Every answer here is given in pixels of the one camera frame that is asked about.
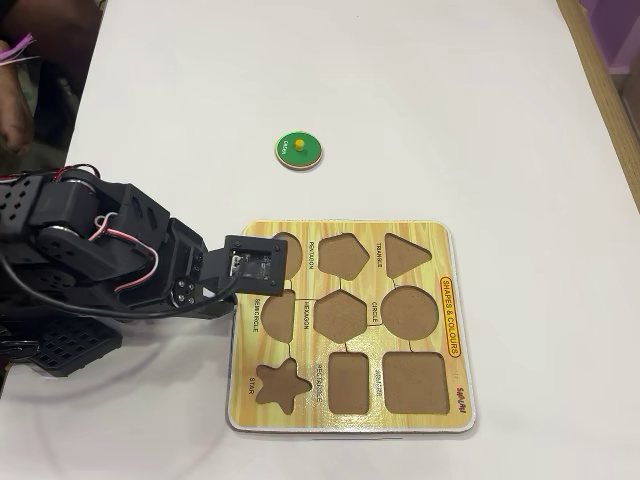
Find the star cutout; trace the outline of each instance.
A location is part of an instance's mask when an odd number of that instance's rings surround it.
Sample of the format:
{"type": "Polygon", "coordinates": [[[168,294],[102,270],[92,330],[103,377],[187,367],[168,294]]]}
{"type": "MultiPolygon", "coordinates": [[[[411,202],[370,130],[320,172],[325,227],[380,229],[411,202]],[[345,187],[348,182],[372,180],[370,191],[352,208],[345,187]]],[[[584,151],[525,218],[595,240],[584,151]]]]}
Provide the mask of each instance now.
{"type": "Polygon", "coordinates": [[[256,402],[276,402],[287,415],[293,412],[295,396],[311,390],[311,384],[298,377],[298,364],[293,358],[287,358],[278,368],[258,365],[256,375],[262,380],[256,402]]]}

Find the purple wall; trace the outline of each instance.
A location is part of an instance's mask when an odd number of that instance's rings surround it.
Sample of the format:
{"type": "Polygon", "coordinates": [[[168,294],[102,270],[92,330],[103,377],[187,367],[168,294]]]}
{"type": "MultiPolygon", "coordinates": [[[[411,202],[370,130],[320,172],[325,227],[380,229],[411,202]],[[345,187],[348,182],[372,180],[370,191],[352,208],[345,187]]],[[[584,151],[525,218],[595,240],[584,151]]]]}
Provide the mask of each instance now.
{"type": "Polygon", "coordinates": [[[582,0],[611,73],[627,73],[640,51],[640,0],[582,0]]]}

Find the person's hand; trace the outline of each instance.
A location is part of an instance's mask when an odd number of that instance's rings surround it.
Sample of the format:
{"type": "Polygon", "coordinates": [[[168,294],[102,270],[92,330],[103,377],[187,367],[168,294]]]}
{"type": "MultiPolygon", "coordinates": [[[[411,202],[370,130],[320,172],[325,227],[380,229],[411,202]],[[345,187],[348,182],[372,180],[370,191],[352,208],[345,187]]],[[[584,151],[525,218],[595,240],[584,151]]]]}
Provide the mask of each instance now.
{"type": "MultiPolygon", "coordinates": [[[[0,41],[0,50],[8,48],[0,41]]],[[[33,140],[33,118],[13,65],[0,67],[0,137],[2,147],[15,155],[24,155],[33,140]]]]}

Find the wooden shape puzzle board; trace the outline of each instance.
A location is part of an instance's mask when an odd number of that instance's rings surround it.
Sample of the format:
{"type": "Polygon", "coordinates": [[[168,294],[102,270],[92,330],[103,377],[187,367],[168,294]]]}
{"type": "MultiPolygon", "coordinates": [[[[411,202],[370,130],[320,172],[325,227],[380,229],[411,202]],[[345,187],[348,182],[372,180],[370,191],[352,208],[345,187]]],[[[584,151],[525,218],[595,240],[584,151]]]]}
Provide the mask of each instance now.
{"type": "Polygon", "coordinates": [[[287,239],[288,280],[283,297],[238,296],[228,401],[234,428],[473,426],[453,249],[442,224],[257,221],[243,233],[287,239]]]}

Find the green circle piece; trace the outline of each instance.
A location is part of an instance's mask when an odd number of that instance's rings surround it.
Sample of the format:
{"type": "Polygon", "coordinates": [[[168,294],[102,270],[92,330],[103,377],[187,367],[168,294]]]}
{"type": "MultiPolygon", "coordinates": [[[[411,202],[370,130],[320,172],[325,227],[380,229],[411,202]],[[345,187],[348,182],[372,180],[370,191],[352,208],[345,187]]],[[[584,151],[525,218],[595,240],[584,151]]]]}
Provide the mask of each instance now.
{"type": "Polygon", "coordinates": [[[307,132],[290,132],[276,143],[276,158],[287,168],[307,170],[320,162],[322,146],[307,132]]]}

